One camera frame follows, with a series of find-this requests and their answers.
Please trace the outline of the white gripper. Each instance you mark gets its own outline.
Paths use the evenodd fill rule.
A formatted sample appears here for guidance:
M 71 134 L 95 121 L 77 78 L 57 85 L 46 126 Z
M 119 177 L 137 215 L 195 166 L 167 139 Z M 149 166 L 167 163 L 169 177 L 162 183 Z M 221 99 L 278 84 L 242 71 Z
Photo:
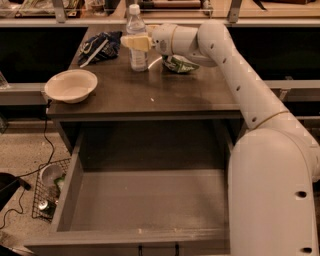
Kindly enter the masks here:
M 153 40 L 155 50 L 159 54 L 170 56 L 174 54 L 173 37 L 176 28 L 175 24 L 151 24 L 146 26 L 148 35 L 122 36 L 120 41 L 129 49 L 148 52 L 152 48 Z

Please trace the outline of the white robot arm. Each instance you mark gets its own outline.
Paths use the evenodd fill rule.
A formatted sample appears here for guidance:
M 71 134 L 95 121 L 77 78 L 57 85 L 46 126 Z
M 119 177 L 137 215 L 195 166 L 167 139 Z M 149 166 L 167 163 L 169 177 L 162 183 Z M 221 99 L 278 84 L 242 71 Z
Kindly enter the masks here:
M 231 256 L 319 256 L 313 184 L 319 145 L 238 52 L 227 27 L 163 24 L 122 37 L 123 46 L 220 68 L 248 131 L 231 151 Z

